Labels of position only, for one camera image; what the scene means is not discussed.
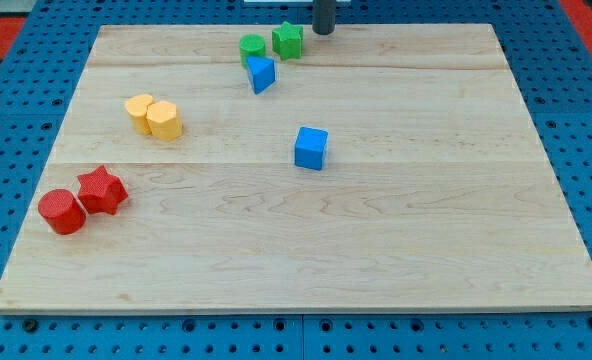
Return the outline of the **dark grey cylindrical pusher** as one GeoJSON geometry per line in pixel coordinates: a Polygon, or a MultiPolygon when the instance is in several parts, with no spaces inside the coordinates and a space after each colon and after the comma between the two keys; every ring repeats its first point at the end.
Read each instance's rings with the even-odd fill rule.
{"type": "Polygon", "coordinates": [[[336,0],[312,1],[312,31],[318,35],[330,35],[336,25],[336,0]]]}

